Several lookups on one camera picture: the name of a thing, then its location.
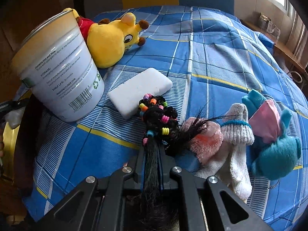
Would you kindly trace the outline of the grey white sock bundle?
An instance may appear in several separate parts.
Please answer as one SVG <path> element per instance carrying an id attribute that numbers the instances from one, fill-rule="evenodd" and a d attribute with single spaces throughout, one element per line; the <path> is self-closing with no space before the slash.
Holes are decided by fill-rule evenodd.
<path id="1" fill-rule="evenodd" d="M 220 129 L 223 142 L 218 152 L 195 175 L 204 179 L 209 176 L 218 177 L 246 203 L 252 193 L 246 147 L 254 142 L 246 106 L 242 103 L 231 105 Z"/>

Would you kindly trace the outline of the black beaded hair wig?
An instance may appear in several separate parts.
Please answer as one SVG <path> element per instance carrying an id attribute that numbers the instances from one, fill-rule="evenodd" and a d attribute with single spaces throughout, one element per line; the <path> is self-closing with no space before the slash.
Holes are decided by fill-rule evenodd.
<path id="1" fill-rule="evenodd" d="M 168 106 L 164 97 L 145 94 L 139 102 L 138 112 L 146 131 L 142 139 L 145 152 L 143 188 L 137 212 L 140 219 L 137 230 L 171 230 L 177 221 L 177 211 L 172 209 L 161 192 L 159 149 L 172 158 L 190 151 L 189 134 L 181 134 L 182 125 L 177 120 L 177 110 Z"/>

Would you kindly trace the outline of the teal plush toy pink dress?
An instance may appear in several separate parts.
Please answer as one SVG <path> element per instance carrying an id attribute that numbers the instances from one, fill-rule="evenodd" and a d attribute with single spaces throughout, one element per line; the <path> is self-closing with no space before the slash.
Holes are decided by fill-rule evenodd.
<path id="1" fill-rule="evenodd" d="M 273 100 L 254 89 L 242 98 L 242 103 L 247 107 L 255 137 L 251 173 L 269 180 L 287 176 L 301 157 L 300 139 L 287 133 L 291 111 L 284 109 L 279 113 Z"/>

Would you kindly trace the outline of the pink fluffy doll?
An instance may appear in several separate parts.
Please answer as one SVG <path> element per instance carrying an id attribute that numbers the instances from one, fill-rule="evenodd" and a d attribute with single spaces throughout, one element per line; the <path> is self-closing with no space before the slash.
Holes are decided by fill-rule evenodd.
<path id="1" fill-rule="evenodd" d="M 190 117 L 182 124 L 180 132 L 189 134 L 187 147 L 201 166 L 218 152 L 223 141 L 220 125 L 205 118 Z"/>

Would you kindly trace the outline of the white sponge block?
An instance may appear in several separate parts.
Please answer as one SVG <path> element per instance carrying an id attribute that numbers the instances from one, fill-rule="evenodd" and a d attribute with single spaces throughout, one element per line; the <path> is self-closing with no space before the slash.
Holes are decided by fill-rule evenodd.
<path id="1" fill-rule="evenodd" d="M 108 93 L 115 108 L 127 120 L 136 114 L 145 94 L 163 95 L 172 88 L 172 81 L 157 69 L 148 68 Z"/>

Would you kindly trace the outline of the blue plaid bed sheet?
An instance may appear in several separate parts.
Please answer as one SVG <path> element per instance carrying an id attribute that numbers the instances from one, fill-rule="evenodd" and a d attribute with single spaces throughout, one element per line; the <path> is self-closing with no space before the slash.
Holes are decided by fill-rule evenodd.
<path id="1" fill-rule="evenodd" d="M 142 33 L 146 44 L 100 70 L 105 92 L 152 67 L 172 81 L 165 98 L 180 120 L 199 110 L 220 116 L 251 89 L 274 100 L 278 110 L 291 110 L 288 134 L 300 138 L 301 158 L 279 181 L 251 178 L 247 204 L 272 229 L 293 230 L 307 207 L 307 99 L 273 58 L 273 43 L 216 9 L 154 6 L 133 13 L 150 24 Z M 78 123 L 45 114 L 43 126 L 33 191 L 23 199 L 35 221 L 87 176 L 102 178 L 123 166 L 144 133 L 141 119 L 124 120 L 106 94 Z"/>

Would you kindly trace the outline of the white milk powder can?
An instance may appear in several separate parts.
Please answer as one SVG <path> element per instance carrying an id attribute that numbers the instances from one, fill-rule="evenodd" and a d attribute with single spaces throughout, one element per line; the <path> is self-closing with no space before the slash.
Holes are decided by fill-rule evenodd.
<path id="1" fill-rule="evenodd" d="M 55 116 L 78 121 L 99 103 L 104 82 L 72 9 L 41 23 L 23 40 L 11 66 Z"/>

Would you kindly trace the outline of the yellow giraffe plush toy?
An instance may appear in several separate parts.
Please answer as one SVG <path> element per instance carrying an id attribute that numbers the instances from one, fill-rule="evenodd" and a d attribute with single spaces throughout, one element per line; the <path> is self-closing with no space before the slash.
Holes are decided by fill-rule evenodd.
<path id="1" fill-rule="evenodd" d="M 146 42 L 139 33 L 148 29 L 149 23 L 143 19 L 137 22 L 133 13 L 114 21 L 104 18 L 98 23 L 81 17 L 75 9 L 73 14 L 97 68 L 115 65 L 134 44 L 142 46 Z"/>

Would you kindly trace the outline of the wooden desk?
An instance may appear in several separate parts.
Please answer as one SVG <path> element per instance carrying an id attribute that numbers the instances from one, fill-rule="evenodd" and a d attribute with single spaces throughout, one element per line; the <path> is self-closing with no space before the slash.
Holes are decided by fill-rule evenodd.
<path id="1" fill-rule="evenodd" d="M 264 34 L 267 38 L 272 40 L 274 42 L 274 53 L 278 54 L 279 56 L 282 56 L 287 63 L 290 63 L 292 70 L 298 71 L 302 77 L 307 78 L 307 72 L 301 66 L 300 61 L 296 59 L 295 55 L 282 42 L 280 42 L 274 36 L 250 22 L 244 21 L 242 19 L 240 20 L 240 22 L 247 28 L 250 28 L 253 31 L 260 32 Z"/>

